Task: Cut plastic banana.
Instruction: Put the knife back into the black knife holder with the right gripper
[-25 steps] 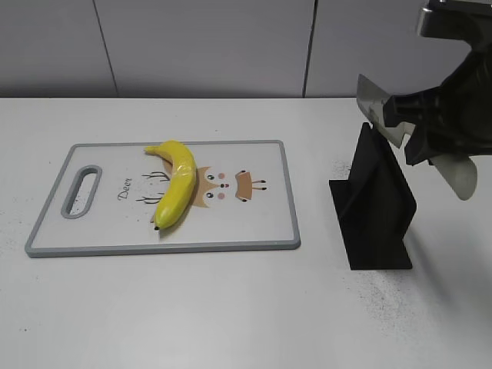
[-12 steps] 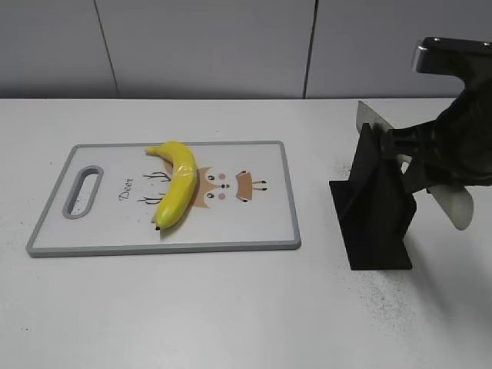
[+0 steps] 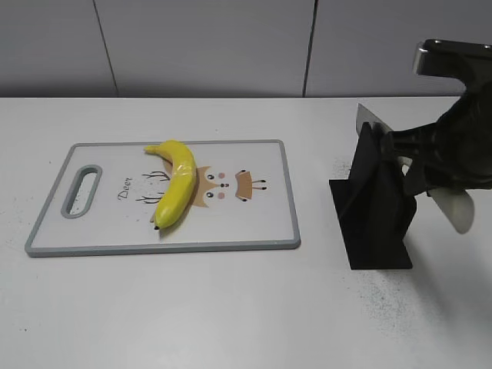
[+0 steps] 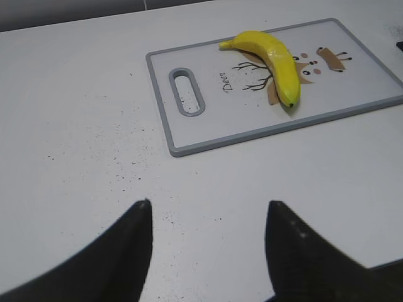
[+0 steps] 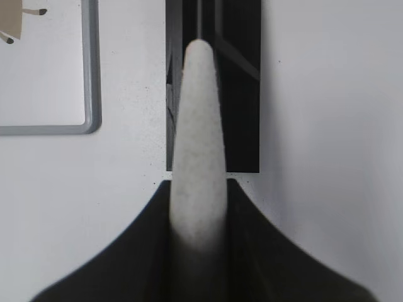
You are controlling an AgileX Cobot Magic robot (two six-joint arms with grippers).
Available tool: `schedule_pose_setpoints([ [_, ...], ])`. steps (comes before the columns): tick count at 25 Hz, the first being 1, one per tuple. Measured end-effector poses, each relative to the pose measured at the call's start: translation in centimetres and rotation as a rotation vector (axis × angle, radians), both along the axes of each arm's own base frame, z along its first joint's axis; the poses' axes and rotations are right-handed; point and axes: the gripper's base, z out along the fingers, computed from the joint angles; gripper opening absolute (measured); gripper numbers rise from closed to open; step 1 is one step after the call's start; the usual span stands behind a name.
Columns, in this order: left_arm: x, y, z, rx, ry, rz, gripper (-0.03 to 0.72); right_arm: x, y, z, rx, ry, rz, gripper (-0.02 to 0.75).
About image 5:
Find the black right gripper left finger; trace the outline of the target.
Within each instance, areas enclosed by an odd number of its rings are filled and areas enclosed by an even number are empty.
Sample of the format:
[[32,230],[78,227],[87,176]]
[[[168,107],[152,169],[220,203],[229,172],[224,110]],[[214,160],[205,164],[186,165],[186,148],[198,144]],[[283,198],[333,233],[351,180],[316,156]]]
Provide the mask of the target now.
[[170,301],[169,193],[162,181],[133,222],[80,268],[34,301]]

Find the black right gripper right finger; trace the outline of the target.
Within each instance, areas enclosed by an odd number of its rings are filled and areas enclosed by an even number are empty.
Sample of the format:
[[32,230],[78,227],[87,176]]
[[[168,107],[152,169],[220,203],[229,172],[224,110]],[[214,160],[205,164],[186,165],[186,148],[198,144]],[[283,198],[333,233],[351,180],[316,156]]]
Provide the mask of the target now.
[[375,301],[279,231],[239,183],[227,181],[229,301]]

